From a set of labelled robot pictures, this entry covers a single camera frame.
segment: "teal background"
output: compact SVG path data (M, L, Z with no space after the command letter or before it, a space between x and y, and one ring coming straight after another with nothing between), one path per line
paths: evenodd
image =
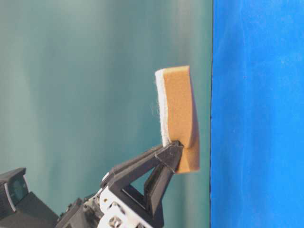
M154 72L190 65L201 171L176 175L165 227L209 227L212 1L1 1L0 172L27 167L56 213L161 143Z

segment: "sponge edge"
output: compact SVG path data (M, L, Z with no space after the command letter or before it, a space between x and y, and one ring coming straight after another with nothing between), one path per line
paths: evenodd
M183 153L177 173L200 169L200 135L189 66L155 73L163 146L179 140Z

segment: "metal screw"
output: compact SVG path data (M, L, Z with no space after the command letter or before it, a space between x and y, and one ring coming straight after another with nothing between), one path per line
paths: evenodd
M119 228L121 224L122 221L117 216L112 217L109 221L109 225L112 228Z

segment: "white scrubbing pad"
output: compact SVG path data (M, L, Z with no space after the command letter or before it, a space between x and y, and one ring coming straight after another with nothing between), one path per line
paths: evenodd
M162 139L162 145L166 146L169 143L171 143L171 140L169 137L169 130L168 130L168 104L167 104L167 94L166 94L163 72L164 69L156 71L155 77L156 77L156 87L157 87L158 104L160 111L161 136L162 136L161 139Z

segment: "blue surface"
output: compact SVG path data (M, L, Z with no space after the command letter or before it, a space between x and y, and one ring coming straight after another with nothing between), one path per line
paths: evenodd
M304 3L214 1L211 227L304 226Z

